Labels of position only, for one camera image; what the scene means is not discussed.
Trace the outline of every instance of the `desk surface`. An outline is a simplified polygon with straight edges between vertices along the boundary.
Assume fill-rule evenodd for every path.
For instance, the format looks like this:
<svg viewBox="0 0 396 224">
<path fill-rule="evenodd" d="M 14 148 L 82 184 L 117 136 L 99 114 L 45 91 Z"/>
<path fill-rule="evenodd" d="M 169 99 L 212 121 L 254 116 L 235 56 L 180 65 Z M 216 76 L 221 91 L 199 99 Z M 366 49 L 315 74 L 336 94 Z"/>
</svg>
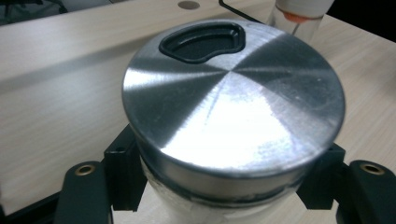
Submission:
<svg viewBox="0 0 396 224">
<path fill-rule="evenodd" d="M 217 0 L 133 0 L 0 28 L 0 203 L 11 213 L 56 191 L 64 173 L 103 151 L 128 123 L 122 78 L 153 35 L 189 21 L 236 18 Z M 271 0 L 229 0 L 265 20 Z M 325 17 L 311 42 L 339 75 L 346 120 L 336 143 L 346 162 L 369 160 L 396 172 L 396 45 Z M 138 213 L 116 223 L 166 223 L 150 187 Z M 266 223 L 335 223 L 334 209 L 306 211 L 289 197 Z"/>
</svg>

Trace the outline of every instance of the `light wood surface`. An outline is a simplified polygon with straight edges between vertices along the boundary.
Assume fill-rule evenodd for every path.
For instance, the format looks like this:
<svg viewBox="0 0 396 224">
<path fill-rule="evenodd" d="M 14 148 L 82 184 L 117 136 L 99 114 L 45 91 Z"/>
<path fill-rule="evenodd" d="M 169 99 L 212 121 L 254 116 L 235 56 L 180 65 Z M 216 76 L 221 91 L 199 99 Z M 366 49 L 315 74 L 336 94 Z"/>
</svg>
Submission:
<svg viewBox="0 0 396 224">
<path fill-rule="evenodd" d="M 59 191 L 64 173 L 99 161 L 128 121 L 120 89 L 128 62 L 152 36 L 201 19 L 237 18 L 216 0 L 132 0 L 0 28 L 0 203 L 6 213 Z M 262 21 L 274 1 L 229 0 Z M 312 46 L 339 75 L 346 120 L 336 143 L 346 163 L 368 160 L 396 172 L 396 45 L 325 17 Z M 335 223 L 289 197 L 263 223 Z M 137 213 L 115 223 L 172 223 L 151 187 Z"/>
</svg>

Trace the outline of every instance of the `metal lid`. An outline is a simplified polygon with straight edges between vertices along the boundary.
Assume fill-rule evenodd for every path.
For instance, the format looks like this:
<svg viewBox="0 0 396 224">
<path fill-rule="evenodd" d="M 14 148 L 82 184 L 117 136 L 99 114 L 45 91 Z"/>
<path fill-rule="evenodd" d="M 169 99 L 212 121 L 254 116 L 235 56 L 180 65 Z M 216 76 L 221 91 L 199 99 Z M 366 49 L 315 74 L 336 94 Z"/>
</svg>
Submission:
<svg viewBox="0 0 396 224">
<path fill-rule="evenodd" d="M 224 201 L 295 185 L 345 113 L 337 75 L 315 50 L 250 21 L 198 21 L 157 35 L 131 60 L 122 100 L 153 173 Z"/>
</svg>

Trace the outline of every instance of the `circular lid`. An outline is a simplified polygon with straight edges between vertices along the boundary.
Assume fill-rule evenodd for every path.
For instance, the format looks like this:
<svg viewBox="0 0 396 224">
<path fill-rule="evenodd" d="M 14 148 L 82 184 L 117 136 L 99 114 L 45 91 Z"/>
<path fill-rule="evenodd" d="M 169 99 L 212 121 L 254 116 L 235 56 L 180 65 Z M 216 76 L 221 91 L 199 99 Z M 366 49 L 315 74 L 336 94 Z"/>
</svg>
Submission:
<svg viewBox="0 0 396 224">
<path fill-rule="evenodd" d="M 231 181 L 227 197 L 316 159 L 345 113 L 337 75 L 316 51 L 250 21 L 198 21 L 157 35 L 131 60 L 122 100 L 154 173 L 205 195 Z"/>
</svg>

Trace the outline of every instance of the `cylindrical container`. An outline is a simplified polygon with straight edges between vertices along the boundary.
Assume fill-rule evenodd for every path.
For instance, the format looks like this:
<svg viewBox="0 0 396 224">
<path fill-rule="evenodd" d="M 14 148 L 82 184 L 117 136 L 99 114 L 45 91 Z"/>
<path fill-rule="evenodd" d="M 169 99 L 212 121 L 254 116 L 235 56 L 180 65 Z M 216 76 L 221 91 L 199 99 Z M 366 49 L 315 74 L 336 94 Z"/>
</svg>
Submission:
<svg viewBox="0 0 396 224">
<path fill-rule="evenodd" d="M 334 0 L 276 0 L 267 24 L 309 43 Z"/>
<path fill-rule="evenodd" d="M 345 113 L 337 75 L 316 51 L 234 20 L 152 38 L 129 64 L 122 100 L 148 180 L 183 223 L 260 223 Z"/>
</svg>

